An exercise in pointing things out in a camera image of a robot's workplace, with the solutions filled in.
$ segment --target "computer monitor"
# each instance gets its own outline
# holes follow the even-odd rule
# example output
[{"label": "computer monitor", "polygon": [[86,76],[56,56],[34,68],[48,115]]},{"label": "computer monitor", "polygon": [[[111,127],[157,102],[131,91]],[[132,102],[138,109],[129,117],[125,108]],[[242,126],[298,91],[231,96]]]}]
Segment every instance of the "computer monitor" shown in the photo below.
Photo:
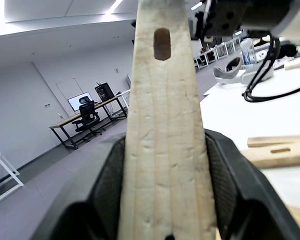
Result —
[{"label": "computer monitor", "polygon": [[74,96],[74,97],[68,99],[68,103],[72,107],[73,111],[78,111],[79,110],[79,107],[82,105],[79,102],[79,99],[83,98],[83,97],[88,97],[90,99],[90,101],[92,101],[92,97],[91,97],[89,92],[85,92],[85,93],[82,93],[78,96]]}]

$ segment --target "vr headset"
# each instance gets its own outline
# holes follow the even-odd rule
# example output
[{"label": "vr headset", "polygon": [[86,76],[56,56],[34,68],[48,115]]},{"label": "vr headset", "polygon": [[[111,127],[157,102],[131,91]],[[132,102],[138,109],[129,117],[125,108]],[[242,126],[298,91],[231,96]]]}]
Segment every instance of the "vr headset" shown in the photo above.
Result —
[{"label": "vr headset", "polygon": [[[222,70],[220,67],[215,66],[213,68],[213,74],[215,80],[218,83],[222,84],[236,84],[242,83],[248,85],[255,74],[257,73],[262,62],[257,64],[244,65],[244,61],[241,57],[234,58],[231,62],[228,63],[225,70]],[[265,64],[262,68],[260,75],[267,69],[269,63]],[[268,73],[262,78],[262,81],[265,81],[271,78],[274,75],[273,67],[268,71]]]}]

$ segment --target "black cable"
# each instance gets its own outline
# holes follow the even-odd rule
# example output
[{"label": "black cable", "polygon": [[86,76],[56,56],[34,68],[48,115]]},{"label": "black cable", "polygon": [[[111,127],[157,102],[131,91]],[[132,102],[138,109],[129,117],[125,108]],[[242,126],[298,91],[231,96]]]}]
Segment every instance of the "black cable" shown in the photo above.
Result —
[{"label": "black cable", "polygon": [[[270,101],[270,100],[274,100],[274,99],[283,98],[283,97],[300,92],[300,87],[299,87],[295,90],[292,90],[292,91],[289,91],[289,92],[286,92],[283,94],[279,94],[279,95],[274,95],[274,96],[252,96],[253,89],[262,80],[262,78],[267,74],[267,72],[272,68],[273,64],[275,63],[275,60],[279,56],[279,53],[280,53],[280,41],[278,38],[273,38],[273,36],[270,34],[270,47],[268,49],[268,53],[267,53],[265,59],[263,60],[262,65],[259,67],[257,73],[254,75],[252,81],[248,84],[245,92],[242,94],[244,100],[246,100],[249,103],[261,103],[261,102],[266,102],[266,101]],[[262,68],[265,66],[266,62],[268,62],[268,61],[270,61],[269,66],[263,72],[263,74],[258,79],[256,79],[257,76],[260,74]]]}]

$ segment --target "gray floor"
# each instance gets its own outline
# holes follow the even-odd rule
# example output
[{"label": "gray floor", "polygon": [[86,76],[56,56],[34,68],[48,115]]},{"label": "gray floor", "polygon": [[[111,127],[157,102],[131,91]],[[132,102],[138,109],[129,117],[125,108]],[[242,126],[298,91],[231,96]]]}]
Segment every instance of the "gray floor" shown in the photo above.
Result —
[{"label": "gray floor", "polygon": [[[216,83],[212,67],[224,68],[237,54],[214,62],[197,73],[200,100],[204,98],[203,93]],[[81,168],[92,149],[99,142],[124,133],[126,127],[126,119],[118,121],[102,136],[82,143],[78,150],[59,146],[24,167],[19,176],[25,183],[24,187],[0,202],[0,240],[29,239],[64,183]],[[0,191],[10,188],[11,184],[9,182]]]}]

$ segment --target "ceiling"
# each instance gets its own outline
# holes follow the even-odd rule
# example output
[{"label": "ceiling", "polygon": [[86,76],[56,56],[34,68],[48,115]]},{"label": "ceiling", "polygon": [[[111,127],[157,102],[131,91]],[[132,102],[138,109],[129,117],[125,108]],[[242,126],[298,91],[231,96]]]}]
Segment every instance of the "ceiling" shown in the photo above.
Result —
[{"label": "ceiling", "polygon": [[[75,16],[102,16],[115,0],[1,0],[5,21],[26,24],[37,19],[70,19]],[[199,0],[186,0],[188,16]],[[135,13],[138,0],[123,0],[114,13]],[[0,68],[35,59],[90,51],[103,46],[131,43],[135,29],[129,20],[24,31],[0,36]]]},{"label": "ceiling", "polygon": [[[6,22],[105,14],[115,0],[2,0]],[[185,0],[190,9],[199,0]],[[138,0],[123,0],[114,13],[134,13]]]},{"label": "ceiling", "polygon": [[130,21],[38,30],[13,37],[0,37],[0,68],[39,58],[96,50],[103,46],[132,44],[134,37],[135,29]]}]

